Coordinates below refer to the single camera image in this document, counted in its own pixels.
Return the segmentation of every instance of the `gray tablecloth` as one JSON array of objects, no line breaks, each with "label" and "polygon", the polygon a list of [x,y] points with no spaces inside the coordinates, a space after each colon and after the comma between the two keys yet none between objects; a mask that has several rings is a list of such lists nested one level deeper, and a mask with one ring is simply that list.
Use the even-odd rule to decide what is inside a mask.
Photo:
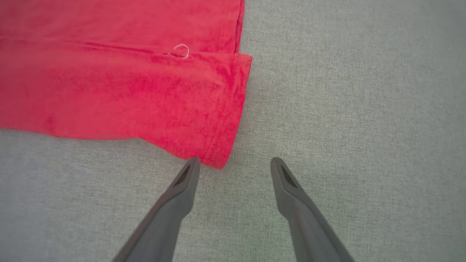
[{"label": "gray tablecloth", "polygon": [[[466,2],[247,0],[254,57],[223,170],[175,261],[293,261],[282,157],[357,261],[466,257]],[[184,160],[140,139],[0,131],[0,260],[105,261]]]}]

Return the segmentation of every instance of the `red velvet cloth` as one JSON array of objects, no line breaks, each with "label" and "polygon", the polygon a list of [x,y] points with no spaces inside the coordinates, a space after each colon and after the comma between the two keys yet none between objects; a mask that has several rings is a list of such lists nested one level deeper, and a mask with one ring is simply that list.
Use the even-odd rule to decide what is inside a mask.
[{"label": "red velvet cloth", "polygon": [[238,54],[243,12],[244,0],[4,0],[0,127],[139,137],[222,168],[252,59]]}]

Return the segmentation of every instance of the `gray fabric surface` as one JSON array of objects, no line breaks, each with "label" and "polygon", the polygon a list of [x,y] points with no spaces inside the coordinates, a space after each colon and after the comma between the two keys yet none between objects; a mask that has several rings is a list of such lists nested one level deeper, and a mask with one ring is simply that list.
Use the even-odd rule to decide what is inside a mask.
[{"label": "gray fabric surface", "polygon": [[[464,261],[465,28],[462,0],[248,0],[241,125],[174,260],[293,261],[280,156],[357,261]],[[184,163],[140,139],[0,146],[0,261],[110,260]]]}]

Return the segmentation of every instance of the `white thread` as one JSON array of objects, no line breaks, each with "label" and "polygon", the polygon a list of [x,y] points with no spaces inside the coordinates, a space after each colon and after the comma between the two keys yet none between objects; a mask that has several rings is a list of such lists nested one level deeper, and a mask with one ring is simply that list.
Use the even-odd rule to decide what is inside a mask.
[{"label": "white thread", "polygon": [[188,49],[188,53],[186,54],[186,56],[180,57],[180,56],[178,56],[178,55],[172,55],[171,53],[168,53],[168,54],[171,55],[171,56],[179,57],[179,58],[181,58],[181,59],[186,59],[186,58],[188,58],[188,57],[189,57],[189,47],[188,47],[187,45],[185,45],[185,44],[179,44],[179,45],[175,46],[175,47],[173,48],[173,50],[175,50],[175,49],[177,49],[177,48],[179,48],[179,47],[186,47],[186,48]]}]

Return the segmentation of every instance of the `red fabric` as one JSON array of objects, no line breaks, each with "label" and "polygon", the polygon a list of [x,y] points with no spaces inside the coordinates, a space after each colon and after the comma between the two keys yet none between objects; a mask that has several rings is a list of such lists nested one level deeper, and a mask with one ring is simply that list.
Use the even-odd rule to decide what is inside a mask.
[{"label": "red fabric", "polygon": [[237,53],[243,12],[244,0],[2,1],[0,127],[140,137],[222,168],[252,59]]}]

